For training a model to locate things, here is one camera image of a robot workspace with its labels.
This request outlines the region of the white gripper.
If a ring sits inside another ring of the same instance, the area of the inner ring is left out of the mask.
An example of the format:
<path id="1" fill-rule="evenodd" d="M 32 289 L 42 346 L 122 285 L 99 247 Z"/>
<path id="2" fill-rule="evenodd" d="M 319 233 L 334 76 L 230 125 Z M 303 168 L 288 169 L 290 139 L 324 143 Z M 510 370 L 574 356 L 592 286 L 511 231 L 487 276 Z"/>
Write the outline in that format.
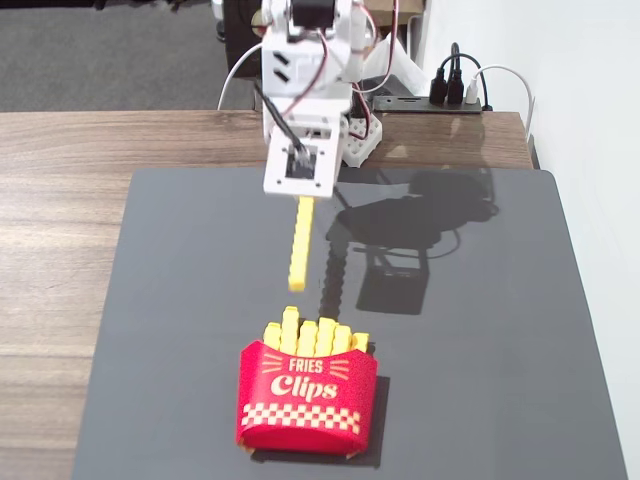
<path id="1" fill-rule="evenodd" d="M 344 116 L 262 114 L 267 166 L 339 166 L 348 123 Z"/>

